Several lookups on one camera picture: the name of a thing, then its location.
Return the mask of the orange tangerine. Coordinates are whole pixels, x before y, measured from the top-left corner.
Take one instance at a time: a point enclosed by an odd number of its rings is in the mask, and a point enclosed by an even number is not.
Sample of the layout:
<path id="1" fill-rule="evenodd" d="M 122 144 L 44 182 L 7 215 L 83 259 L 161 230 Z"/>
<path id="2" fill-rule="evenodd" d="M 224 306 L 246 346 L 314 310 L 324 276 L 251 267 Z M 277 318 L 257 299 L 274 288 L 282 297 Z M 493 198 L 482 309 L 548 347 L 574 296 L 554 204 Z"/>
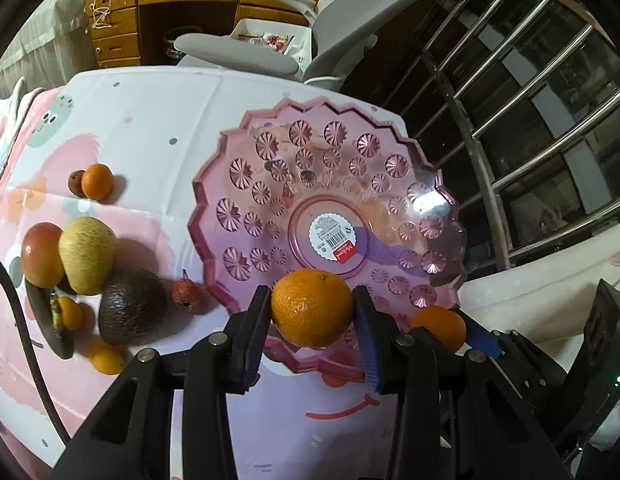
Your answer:
<path id="1" fill-rule="evenodd" d="M 353 294 L 336 274 L 300 269 L 272 290 L 272 320 L 290 344 L 321 349 L 346 333 L 353 317 Z"/>
<path id="2" fill-rule="evenodd" d="M 84 170 L 81 178 L 83 194 L 90 200 L 104 200 L 112 192 L 114 176 L 103 164 L 93 164 Z"/>
<path id="3" fill-rule="evenodd" d="M 466 327 L 455 312 L 439 306 L 431 306 L 417 312 L 410 322 L 410 329 L 424 327 L 448 350 L 456 352 L 465 341 Z"/>

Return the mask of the dark avocado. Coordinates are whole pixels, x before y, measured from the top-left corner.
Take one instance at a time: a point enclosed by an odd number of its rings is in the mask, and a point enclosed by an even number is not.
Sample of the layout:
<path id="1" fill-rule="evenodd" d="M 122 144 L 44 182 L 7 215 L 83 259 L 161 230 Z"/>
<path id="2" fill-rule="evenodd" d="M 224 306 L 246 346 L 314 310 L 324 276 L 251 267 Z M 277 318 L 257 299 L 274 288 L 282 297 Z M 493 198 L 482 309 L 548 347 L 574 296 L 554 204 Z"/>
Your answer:
<path id="1" fill-rule="evenodd" d="M 168 295 L 156 274 L 118 270 L 103 287 L 98 330 L 106 344 L 132 344 L 151 332 L 167 310 Z"/>

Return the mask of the small orange tangerine low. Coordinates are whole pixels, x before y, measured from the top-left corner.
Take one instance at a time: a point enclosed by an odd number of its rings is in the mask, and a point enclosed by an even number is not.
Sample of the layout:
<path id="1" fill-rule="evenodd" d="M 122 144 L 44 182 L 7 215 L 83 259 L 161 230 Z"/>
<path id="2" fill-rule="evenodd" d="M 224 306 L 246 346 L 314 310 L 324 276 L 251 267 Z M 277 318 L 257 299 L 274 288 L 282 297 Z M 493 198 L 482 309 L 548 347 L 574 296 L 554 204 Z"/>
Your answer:
<path id="1" fill-rule="evenodd" d="M 127 364 L 127 349 L 97 341 L 89 348 L 88 357 L 94 370 L 104 375 L 118 375 Z"/>

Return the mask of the small orange kumquat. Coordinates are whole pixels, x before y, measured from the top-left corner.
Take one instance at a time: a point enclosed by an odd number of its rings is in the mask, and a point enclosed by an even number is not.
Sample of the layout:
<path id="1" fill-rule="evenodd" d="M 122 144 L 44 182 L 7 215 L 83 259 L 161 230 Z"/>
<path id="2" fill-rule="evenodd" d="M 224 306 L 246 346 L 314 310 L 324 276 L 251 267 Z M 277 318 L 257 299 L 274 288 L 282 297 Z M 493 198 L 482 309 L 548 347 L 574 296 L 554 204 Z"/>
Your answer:
<path id="1" fill-rule="evenodd" d="M 83 313 L 80 304 L 67 296 L 58 298 L 58 304 L 60 305 L 63 326 L 66 330 L 71 332 L 80 330 L 83 323 Z"/>

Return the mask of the yellow pear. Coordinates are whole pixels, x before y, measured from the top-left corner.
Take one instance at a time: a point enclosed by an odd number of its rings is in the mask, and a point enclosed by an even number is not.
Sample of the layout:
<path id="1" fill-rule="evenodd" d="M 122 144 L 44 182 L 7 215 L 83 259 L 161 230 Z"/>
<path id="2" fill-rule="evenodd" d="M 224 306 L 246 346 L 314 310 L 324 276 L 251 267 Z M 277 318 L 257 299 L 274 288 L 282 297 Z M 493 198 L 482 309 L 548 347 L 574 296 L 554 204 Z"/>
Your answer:
<path id="1" fill-rule="evenodd" d="M 70 287 L 79 295 L 94 296 L 112 273 L 118 240 L 101 220 L 79 217 L 63 229 L 58 252 Z"/>

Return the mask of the red apple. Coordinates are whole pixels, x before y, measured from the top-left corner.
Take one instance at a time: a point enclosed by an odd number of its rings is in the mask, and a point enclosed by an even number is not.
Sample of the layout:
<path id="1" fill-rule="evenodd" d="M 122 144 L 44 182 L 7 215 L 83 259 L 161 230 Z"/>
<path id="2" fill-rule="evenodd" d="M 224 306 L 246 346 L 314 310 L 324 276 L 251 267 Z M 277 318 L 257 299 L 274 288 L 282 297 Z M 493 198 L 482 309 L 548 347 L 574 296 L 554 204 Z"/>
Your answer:
<path id="1" fill-rule="evenodd" d="M 20 263 L 26 280 L 41 288 L 57 285 L 65 271 L 58 242 L 62 229 L 51 222 L 40 222 L 32 226 L 22 241 Z"/>

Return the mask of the white curtain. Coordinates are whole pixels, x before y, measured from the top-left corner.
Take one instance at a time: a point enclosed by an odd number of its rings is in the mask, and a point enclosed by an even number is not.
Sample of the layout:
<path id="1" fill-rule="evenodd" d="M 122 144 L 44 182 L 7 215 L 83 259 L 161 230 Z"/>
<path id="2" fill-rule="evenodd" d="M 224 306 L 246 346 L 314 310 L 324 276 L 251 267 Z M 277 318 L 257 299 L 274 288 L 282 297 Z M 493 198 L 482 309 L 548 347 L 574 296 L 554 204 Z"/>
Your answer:
<path id="1" fill-rule="evenodd" d="M 620 223 L 554 255 L 464 284 L 460 305 L 487 330 L 516 330 L 568 370 L 602 280 L 620 291 Z"/>

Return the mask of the small red lychee near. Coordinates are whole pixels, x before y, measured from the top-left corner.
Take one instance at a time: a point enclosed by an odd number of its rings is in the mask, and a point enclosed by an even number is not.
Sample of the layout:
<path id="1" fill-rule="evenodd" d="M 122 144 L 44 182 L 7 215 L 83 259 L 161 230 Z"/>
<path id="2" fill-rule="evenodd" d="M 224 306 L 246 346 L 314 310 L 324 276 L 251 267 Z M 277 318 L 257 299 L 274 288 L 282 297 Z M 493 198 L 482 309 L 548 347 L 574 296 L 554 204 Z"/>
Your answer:
<path id="1" fill-rule="evenodd" d="M 182 278 L 175 280 L 170 289 L 172 304 L 180 311 L 202 314 L 207 307 L 203 289 L 182 270 Z"/>

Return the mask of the small red lychee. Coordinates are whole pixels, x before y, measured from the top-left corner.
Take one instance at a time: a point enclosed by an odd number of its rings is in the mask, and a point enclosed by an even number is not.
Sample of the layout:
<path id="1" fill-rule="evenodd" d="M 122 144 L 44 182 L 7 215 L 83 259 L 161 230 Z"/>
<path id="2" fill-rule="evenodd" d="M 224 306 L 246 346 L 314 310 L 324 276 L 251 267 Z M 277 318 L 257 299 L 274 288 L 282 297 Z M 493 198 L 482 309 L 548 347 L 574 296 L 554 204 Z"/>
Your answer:
<path id="1" fill-rule="evenodd" d="M 202 314 L 207 307 L 203 289 L 182 270 L 182 278 L 175 280 L 170 289 L 172 304 L 180 311 Z"/>
<path id="2" fill-rule="evenodd" d="M 67 181 L 67 185 L 69 191 L 77 197 L 85 198 L 86 194 L 84 194 L 82 189 L 82 178 L 84 175 L 84 171 L 82 169 L 73 171 Z"/>

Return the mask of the pink plastic fruit plate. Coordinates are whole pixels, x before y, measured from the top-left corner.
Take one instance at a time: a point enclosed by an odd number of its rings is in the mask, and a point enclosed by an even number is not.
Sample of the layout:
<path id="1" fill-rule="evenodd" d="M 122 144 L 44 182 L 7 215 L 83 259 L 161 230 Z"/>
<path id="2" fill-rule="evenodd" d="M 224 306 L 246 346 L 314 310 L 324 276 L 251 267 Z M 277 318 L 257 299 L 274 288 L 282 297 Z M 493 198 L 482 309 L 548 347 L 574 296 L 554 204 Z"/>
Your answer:
<path id="1" fill-rule="evenodd" d="M 465 278 L 458 204 L 421 148 L 352 104 L 283 100 L 220 134 L 193 180 L 204 284 L 230 313 L 303 268 L 364 286 L 400 327 L 451 308 Z"/>

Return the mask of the small red lychee far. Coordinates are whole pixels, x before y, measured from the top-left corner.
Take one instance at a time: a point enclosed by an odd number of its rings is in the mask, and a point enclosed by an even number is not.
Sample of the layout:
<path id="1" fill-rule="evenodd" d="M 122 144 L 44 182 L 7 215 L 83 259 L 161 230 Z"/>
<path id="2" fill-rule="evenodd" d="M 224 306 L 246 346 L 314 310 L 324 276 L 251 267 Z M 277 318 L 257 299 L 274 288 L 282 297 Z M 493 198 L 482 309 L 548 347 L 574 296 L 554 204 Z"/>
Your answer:
<path id="1" fill-rule="evenodd" d="M 82 178 L 84 175 L 84 171 L 82 169 L 73 171 L 67 181 L 67 185 L 69 191 L 77 197 L 85 198 L 86 194 L 84 194 L 82 189 Z"/>

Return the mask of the metal window bars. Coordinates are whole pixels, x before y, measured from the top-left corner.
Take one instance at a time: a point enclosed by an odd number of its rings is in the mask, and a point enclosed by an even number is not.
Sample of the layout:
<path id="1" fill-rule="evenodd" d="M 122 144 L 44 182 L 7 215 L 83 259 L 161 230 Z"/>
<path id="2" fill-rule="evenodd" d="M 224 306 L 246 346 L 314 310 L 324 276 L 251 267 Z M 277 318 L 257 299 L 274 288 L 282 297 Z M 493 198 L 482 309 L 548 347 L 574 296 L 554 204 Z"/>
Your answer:
<path id="1" fill-rule="evenodd" d="M 426 0 L 375 95 L 444 174 L 474 278 L 620 224 L 620 56 L 579 0 Z"/>

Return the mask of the white storage box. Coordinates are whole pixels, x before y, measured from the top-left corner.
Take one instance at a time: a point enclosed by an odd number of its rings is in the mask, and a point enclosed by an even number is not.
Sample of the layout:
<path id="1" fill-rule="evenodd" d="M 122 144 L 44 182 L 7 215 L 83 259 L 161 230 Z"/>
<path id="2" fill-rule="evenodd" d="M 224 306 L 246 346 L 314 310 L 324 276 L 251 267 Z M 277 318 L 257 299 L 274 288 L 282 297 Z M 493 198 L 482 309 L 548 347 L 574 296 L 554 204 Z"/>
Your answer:
<path id="1" fill-rule="evenodd" d="M 304 72 L 312 61 L 312 35 L 309 26 L 242 18 L 235 25 L 230 37 L 286 55 L 298 64 L 301 72 Z"/>

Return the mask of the grey office chair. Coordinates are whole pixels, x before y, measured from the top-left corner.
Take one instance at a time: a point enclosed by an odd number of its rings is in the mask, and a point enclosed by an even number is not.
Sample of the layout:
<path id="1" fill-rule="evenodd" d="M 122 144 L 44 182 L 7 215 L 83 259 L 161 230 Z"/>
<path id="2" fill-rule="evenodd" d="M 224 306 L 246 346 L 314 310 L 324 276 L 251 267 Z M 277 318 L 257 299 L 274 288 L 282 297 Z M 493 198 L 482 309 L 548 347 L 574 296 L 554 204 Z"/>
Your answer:
<path id="1" fill-rule="evenodd" d="M 333 0 L 323 9 L 314 0 L 289 3 L 311 28 L 312 61 L 304 72 L 286 55 L 233 39 L 192 32 L 176 38 L 183 66 L 220 66 L 337 91 L 376 39 L 375 33 L 420 0 Z"/>

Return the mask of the wooden desk with drawers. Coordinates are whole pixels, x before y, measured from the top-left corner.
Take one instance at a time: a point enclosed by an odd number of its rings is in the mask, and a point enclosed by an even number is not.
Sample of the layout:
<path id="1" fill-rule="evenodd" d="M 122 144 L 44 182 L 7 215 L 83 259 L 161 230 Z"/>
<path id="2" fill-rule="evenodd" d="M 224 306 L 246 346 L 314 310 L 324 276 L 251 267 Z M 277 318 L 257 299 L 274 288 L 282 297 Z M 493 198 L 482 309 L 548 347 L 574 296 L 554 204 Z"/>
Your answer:
<path id="1" fill-rule="evenodd" d="M 174 64 L 172 40 L 186 32 L 223 36 L 242 18 L 304 24 L 276 0 L 84 0 L 97 66 Z"/>

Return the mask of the white lace cloth cover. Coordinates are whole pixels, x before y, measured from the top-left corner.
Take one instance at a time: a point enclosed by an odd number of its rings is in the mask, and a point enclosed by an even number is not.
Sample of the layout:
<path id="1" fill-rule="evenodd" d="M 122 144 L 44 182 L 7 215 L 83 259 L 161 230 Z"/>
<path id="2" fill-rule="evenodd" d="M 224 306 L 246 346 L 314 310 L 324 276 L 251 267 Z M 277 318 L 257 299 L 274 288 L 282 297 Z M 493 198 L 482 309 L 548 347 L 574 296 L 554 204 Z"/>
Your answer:
<path id="1" fill-rule="evenodd" d="M 49 89 L 94 68 L 84 0 L 43 0 L 0 58 L 0 98 L 12 93 L 19 78 L 30 90 Z"/>

